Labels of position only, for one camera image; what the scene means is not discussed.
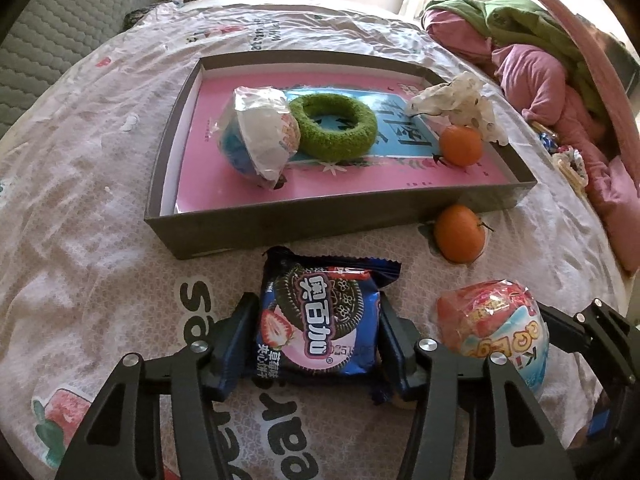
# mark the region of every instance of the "orange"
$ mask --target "orange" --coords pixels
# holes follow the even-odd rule
[[[440,213],[433,235],[443,256],[455,264],[470,264],[480,256],[486,237],[476,213],[460,204]]]
[[[447,126],[438,143],[442,156],[461,168],[475,164],[482,157],[482,136],[468,126]]]

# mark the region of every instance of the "clear plastic wrap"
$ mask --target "clear plastic wrap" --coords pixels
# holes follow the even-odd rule
[[[444,292],[437,303],[442,342],[463,355],[506,355],[533,392],[542,392],[548,329],[528,288],[508,280]]]
[[[238,87],[216,125],[226,160],[256,184],[274,189],[300,145],[287,98],[276,88]]]

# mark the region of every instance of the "green ring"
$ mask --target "green ring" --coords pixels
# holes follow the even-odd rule
[[[300,127],[300,150],[323,162],[365,155],[376,141],[378,120],[366,104],[340,94],[309,94],[290,102]],[[311,117],[337,115],[355,123],[349,130],[326,130]]]

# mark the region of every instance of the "screw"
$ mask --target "screw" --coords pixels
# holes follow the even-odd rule
[[[500,366],[507,364],[507,357],[501,352],[492,353],[489,359],[491,359],[492,363]]]
[[[438,347],[438,342],[433,339],[420,339],[418,346],[425,352],[433,352]]]
[[[207,351],[207,348],[209,348],[209,345],[207,344],[206,341],[194,341],[193,343],[191,343],[190,348],[192,352],[196,354],[201,354]]]
[[[135,366],[140,362],[140,357],[137,354],[127,354],[122,358],[122,364],[125,366]]]

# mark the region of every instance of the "gray quilted headboard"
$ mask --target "gray quilted headboard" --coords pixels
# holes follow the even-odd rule
[[[31,0],[0,44],[0,137],[75,62],[160,0]]]

